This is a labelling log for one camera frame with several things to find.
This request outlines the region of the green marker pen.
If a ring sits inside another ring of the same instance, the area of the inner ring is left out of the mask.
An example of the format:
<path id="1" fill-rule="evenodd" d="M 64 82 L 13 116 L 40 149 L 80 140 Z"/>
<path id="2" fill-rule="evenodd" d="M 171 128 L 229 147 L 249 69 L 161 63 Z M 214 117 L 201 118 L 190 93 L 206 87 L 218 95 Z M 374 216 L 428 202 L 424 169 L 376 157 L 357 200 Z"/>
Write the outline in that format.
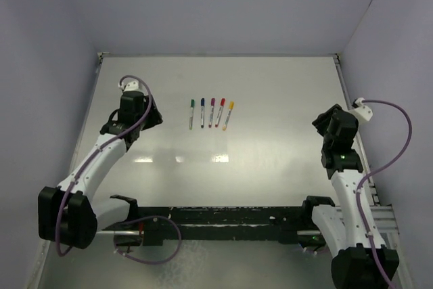
<path id="1" fill-rule="evenodd" d="M 193 129 L 193 114 L 194 114 L 194 106 L 190 106 L 190 114 L 189 114 L 189 130 Z"/>

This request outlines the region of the blue marker pen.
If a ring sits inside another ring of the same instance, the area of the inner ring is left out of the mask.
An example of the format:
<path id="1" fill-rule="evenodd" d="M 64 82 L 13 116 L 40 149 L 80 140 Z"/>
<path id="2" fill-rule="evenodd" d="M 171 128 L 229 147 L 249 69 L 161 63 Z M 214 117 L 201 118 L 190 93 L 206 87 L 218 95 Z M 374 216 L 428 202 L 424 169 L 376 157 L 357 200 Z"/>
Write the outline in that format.
<path id="1" fill-rule="evenodd" d="M 200 106 L 200 128 L 204 128 L 204 120 L 205 120 L 205 105 L 201 104 Z"/>

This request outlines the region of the purple marker pen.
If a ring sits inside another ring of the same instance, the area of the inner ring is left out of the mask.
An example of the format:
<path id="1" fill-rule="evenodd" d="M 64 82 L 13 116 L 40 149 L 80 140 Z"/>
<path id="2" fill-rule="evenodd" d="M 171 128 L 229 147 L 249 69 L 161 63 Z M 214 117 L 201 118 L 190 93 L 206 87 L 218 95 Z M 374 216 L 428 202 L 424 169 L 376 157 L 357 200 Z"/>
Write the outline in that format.
<path id="1" fill-rule="evenodd" d="M 213 116 L 214 116 L 214 104 L 211 104 L 210 105 L 210 114 L 209 114 L 208 128 L 212 128 Z"/>

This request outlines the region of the red marker pen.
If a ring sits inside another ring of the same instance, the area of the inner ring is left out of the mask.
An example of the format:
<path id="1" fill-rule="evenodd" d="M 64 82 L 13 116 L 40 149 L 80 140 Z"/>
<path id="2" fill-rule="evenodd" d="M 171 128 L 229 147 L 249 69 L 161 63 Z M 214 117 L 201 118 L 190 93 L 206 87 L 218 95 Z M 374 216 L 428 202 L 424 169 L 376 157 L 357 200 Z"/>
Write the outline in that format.
<path id="1" fill-rule="evenodd" d="M 224 108 L 224 105 L 220 105 L 219 106 L 219 111 L 218 111 L 217 116 L 216 116 L 216 122 L 214 124 L 215 128 L 217 128 L 219 126 L 219 124 L 220 124 L 221 116 L 222 116 L 222 113 L 223 113 L 223 108 Z"/>

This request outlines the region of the yellow marker pen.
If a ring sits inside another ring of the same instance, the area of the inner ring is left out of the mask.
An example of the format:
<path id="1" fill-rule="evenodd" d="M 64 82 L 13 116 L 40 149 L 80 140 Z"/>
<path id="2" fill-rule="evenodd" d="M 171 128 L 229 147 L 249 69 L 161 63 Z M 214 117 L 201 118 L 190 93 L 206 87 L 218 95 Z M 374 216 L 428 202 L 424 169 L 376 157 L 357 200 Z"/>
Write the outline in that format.
<path id="1" fill-rule="evenodd" d="M 229 119 L 231 117 L 231 113 L 232 113 L 232 109 L 230 108 L 227 112 L 227 116 L 226 116 L 226 119 L 225 119 L 224 124 L 223 124 L 223 128 L 222 128 L 223 131 L 226 131 L 226 129 L 227 129 Z"/>

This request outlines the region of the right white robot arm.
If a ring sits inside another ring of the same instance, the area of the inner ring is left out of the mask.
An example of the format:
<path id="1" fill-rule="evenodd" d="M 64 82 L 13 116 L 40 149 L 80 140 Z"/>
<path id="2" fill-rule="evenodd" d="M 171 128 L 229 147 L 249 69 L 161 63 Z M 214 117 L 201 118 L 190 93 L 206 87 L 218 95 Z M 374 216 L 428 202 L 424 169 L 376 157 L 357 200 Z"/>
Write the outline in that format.
<path id="1" fill-rule="evenodd" d="M 319 228 L 332 254 L 336 288 L 392 288 L 399 265 L 375 224 L 364 189 L 363 165 L 353 149 L 360 121 L 371 113 L 358 107 L 345 111 L 338 104 L 320 114 L 313 126 L 323 138 L 321 163 L 340 203 L 318 203 L 301 212 L 302 224 Z"/>

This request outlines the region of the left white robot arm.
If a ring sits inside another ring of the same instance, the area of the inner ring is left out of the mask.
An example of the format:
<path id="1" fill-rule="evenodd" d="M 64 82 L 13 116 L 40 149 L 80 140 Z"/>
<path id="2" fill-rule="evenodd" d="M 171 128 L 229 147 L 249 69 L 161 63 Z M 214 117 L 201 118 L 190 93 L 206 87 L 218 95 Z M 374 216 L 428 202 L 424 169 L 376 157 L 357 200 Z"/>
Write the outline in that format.
<path id="1" fill-rule="evenodd" d="M 132 229 L 139 222 L 137 201 L 112 195 L 94 205 L 93 197 L 110 169 L 146 129 L 162 124 L 152 96 L 124 91 L 120 106 L 101 127 L 96 144 L 86 158 L 56 187 L 38 195 L 39 237 L 69 248 L 84 249 L 96 233 L 115 223 Z"/>

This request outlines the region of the aluminium rail right side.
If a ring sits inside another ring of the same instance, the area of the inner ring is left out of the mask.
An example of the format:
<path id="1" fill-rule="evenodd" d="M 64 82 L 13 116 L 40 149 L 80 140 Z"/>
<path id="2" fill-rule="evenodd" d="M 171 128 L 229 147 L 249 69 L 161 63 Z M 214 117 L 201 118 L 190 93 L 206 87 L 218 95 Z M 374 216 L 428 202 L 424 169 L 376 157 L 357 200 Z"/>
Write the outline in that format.
<path id="1" fill-rule="evenodd" d="M 340 58 L 338 55 L 334 56 L 334 63 L 338 72 L 346 106 L 348 108 L 348 110 L 345 111 L 345 119 L 348 121 L 347 125 L 351 129 L 350 133 L 352 133 L 352 135 L 350 137 L 353 138 L 353 142 L 355 143 L 356 147 L 360 149 L 359 154 L 357 154 L 359 156 L 357 160 L 359 160 L 361 164 L 359 172 L 359 177 L 361 180 L 355 181 L 355 192 L 353 194 L 355 203 L 352 204 L 352 206 L 354 206 L 353 209 L 356 210 L 357 219 L 361 220 L 363 227 L 365 228 L 366 236 L 372 238 L 375 233 L 378 233 L 378 229 L 373 218 L 373 213 L 371 211 L 373 206 L 368 205 L 369 199 L 372 199 L 373 203 L 375 203 L 374 198 L 376 198 L 376 196 L 372 196 L 370 193 L 371 187 L 374 187 L 374 183 L 371 182 L 372 173 L 369 170 L 367 159 L 363 151 L 361 137 L 359 135 L 359 127 L 361 125 L 359 124 L 358 120 L 348 112 L 350 109 L 352 109 L 352 107 L 350 106 L 348 91 L 342 76 Z"/>

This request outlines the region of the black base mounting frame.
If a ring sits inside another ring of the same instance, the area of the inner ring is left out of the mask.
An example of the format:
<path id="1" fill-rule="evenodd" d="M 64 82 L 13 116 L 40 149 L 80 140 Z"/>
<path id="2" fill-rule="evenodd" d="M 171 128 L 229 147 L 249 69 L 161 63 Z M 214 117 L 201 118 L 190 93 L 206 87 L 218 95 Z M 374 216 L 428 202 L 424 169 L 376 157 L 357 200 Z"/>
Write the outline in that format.
<path id="1" fill-rule="evenodd" d="M 201 241 L 268 241 L 321 248 L 325 240 L 303 206 L 272 207 L 139 207 L 138 217 L 149 217 L 130 225 L 115 223 L 106 231 L 142 237 L 144 246 L 159 246 L 178 238 Z"/>

